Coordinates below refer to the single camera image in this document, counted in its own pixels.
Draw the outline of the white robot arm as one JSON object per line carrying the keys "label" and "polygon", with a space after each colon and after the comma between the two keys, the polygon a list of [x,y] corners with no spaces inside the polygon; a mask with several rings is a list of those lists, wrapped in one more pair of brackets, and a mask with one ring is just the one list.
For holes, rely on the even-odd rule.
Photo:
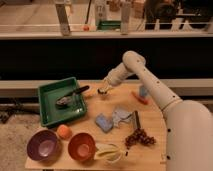
{"label": "white robot arm", "polygon": [[213,171],[213,114],[197,101],[182,100],[145,63],[137,52],[125,52],[122,62],[108,73],[98,92],[106,94],[136,75],[166,122],[166,171]]}

